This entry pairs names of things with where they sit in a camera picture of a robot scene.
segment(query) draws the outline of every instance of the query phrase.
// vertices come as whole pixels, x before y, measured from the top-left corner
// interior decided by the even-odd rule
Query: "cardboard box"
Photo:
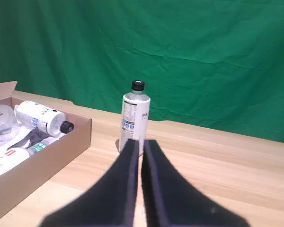
[[[12,95],[16,84],[16,81],[0,84],[0,104],[13,108],[25,101]],[[0,176],[0,218],[90,147],[91,119],[55,109],[65,113],[75,129]]]

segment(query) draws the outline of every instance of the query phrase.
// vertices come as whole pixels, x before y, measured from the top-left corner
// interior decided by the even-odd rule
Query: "wrinkled fabric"
[[[284,142],[284,0],[0,0],[0,82]]]

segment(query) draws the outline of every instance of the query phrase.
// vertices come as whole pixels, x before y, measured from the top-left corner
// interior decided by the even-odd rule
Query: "black gripper pad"
[[[249,226],[185,180],[155,140],[144,143],[142,188],[148,227]]]

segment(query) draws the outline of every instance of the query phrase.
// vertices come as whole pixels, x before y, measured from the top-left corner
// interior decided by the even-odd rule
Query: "blue and white label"
[[[32,125],[35,127],[35,128],[38,128],[38,119],[37,118],[35,118],[35,117],[33,117],[32,118]]]

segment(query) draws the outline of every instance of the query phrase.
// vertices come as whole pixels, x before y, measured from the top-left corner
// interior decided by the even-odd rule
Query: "bottle neck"
[[[132,90],[132,93],[135,94],[135,95],[142,95],[144,93],[144,91]]]

